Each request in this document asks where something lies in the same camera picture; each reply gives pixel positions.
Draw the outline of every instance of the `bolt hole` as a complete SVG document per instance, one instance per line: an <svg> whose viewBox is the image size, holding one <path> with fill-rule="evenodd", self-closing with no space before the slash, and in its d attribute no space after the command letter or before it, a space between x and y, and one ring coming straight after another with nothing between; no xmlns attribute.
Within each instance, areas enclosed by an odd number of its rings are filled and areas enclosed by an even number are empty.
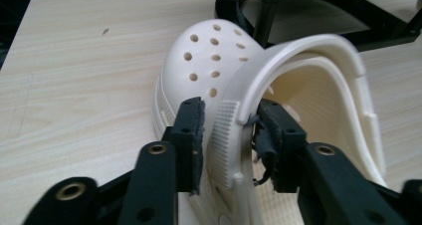
<svg viewBox="0 0 422 225"><path fill-rule="evenodd" d="M198 42L198 40L199 40L199 38L196 34L190 35L190 41L196 43L196 42Z"/></svg>
<svg viewBox="0 0 422 225"><path fill-rule="evenodd" d="M137 213L137 220L139 222L148 222L155 216L155 210L153 208L142 208Z"/></svg>
<svg viewBox="0 0 422 225"><path fill-rule="evenodd" d="M234 31L236 35L242 36L242 33L239 30L235 29Z"/></svg>
<svg viewBox="0 0 422 225"><path fill-rule="evenodd" d="M215 39L215 38L212 38L212 39L210 39L210 42L211 42L211 44L212 45L215 45L215 46L217 46L220 42L218 42L218 40L217 39Z"/></svg>
<svg viewBox="0 0 422 225"><path fill-rule="evenodd" d="M215 31L220 31L221 30L221 27L218 24L214 24L212 27L214 28Z"/></svg>
<svg viewBox="0 0 422 225"><path fill-rule="evenodd" d="M245 45L237 43L236 47L240 48L240 49L245 49Z"/></svg>
<svg viewBox="0 0 422 225"><path fill-rule="evenodd" d="M215 98L217 96L217 90L216 89L211 89L209 92L209 96L211 98Z"/></svg>
<svg viewBox="0 0 422 225"><path fill-rule="evenodd" d="M320 145L316 147L316 152L323 154L323 155L335 155L335 150L324 145Z"/></svg>
<svg viewBox="0 0 422 225"><path fill-rule="evenodd" d="M149 153L150 154L160 154L163 153L167 150L167 147L165 145L161 145L161 144L156 144L153 145L149 148Z"/></svg>
<svg viewBox="0 0 422 225"><path fill-rule="evenodd" d="M72 200L81 196L86 188L87 187L81 182L73 182L61 188L56 193L56 198L61 201Z"/></svg>
<svg viewBox="0 0 422 225"><path fill-rule="evenodd" d="M211 59L212 59L213 61L218 62L218 61L220 61L220 60L221 60L221 57L220 57L220 55L213 55L213 56L211 56Z"/></svg>
<svg viewBox="0 0 422 225"><path fill-rule="evenodd" d="M381 214L379 214L379 213L377 213L375 211L365 210L364 211L364 214L365 214L366 218L369 221L371 221L372 223L375 223L375 224L385 224L384 217Z"/></svg>
<svg viewBox="0 0 422 225"><path fill-rule="evenodd" d="M190 54L190 53L185 53L185 54L184 54L184 58L185 58L185 60L186 60L186 61L190 61L190 60L192 60L192 54Z"/></svg>
<svg viewBox="0 0 422 225"><path fill-rule="evenodd" d="M196 75L196 74L190 74L189 75L189 79L192 82L196 82L198 80L198 75Z"/></svg>
<svg viewBox="0 0 422 225"><path fill-rule="evenodd" d="M211 73L211 77L212 77L212 78L218 78L218 77L220 77L220 72L217 72L217 71L212 72L212 73Z"/></svg>

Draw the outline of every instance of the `wooden table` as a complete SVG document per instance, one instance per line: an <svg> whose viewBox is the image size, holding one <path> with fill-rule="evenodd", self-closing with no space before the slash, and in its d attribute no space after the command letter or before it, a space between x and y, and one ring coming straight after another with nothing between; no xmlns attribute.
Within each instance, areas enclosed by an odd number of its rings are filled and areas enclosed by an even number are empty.
<svg viewBox="0 0 422 225"><path fill-rule="evenodd" d="M1 224L21 223L62 179L101 185L133 168L157 140L150 107L165 54L184 29L214 17L214 1L31 1L0 73ZM417 0L370 1L405 21L416 13ZM422 38L361 56L386 180L399 190L422 178ZM191 221L181 212L181 224Z"/></svg>

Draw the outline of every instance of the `ventilation hole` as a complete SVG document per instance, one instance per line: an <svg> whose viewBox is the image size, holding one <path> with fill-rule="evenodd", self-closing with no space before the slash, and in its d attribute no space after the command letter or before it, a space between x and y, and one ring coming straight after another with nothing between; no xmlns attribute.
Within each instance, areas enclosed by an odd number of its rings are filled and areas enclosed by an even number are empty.
<svg viewBox="0 0 422 225"><path fill-rule="evenodd" d="M192 54L185 53L184 58L185 58L186 61L190 61L190 60L192 60Z"/></svg>
<svg viewBox="0 0 422 225"><path fill-rule="evenodd" d="M212 73L211 73L211 77L212 77L212 78L218 78L218 77L220 77L220 72L217 72L217 71L212 72Z"/></svg>
<svg viewBox="0 0 422 225"><path fill-rule="evenodd" d="M196 74L190 74L189 75L189 79L192 82L196 82L196 80L198 80L198 75L196 75Z"/></svg>
<svg viewBox="0 0 422 225"><path fill-rule="evenodd" d="M221 57L220 57L220 55L213 55L213 56L211 56L211 59L214 60L214 61L220 61Z"/></svg>
<svg viewBox="0 0 422 225"><path fill-rule="evenodd" d="M218 24L214 24L212 27L214 28L215 31L220 31L221 30L221 27Z"/></svg>
<svg viewBox="0 0 422 225"><path fill-rule="evenodd" d="M237 43L236 46L240 49L245 49L245 45Z"/></svg>
<svg viewBox="0 0 422 225"><path fill-rule="evenodd" d="M198 40L199 40L199 38L196 34L190 35L190 41L196 43L196 42L198 42Z"/></svg>
<svg viewBox="0 0 422 225"><path fill-rule="evenodd" d="M235 29L234 31L235 31L235 34L242 36L242 33L239 30Z"/></svg>
<svg viewBox="0 0 422 225"><path fill-rule="evenodd" d="M215 98L215 96L217 96L217 90L211 89L208 94L210 95L211 98Z"/></svg>
<svg viewBox="0 0 422 225"><path fill-rule="evenodd" d="M218 42L218 40L217 39L215 39L215 38L212 38L212 39L210 39L210 42L211 42L211 44L212 45L218 45L220 42Z"/></svg>

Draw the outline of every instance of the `light wood surface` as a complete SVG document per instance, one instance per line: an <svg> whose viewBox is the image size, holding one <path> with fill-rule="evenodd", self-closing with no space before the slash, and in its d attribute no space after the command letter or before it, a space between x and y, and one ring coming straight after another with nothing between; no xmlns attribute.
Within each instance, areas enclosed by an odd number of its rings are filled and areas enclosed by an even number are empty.
<svg viewBox="0 0 422 225"><path fill-rule="evenodd" d="M22 223L62 179L102 185L133 168L139 149L157 140L150 106L165 54L184 29L214 17L214 1L31 1L0 73L0 224ZM404 21L416 13L417 0L370 1ZM422 178L422 38L361 56L386 181L399 190Z"/></svg>

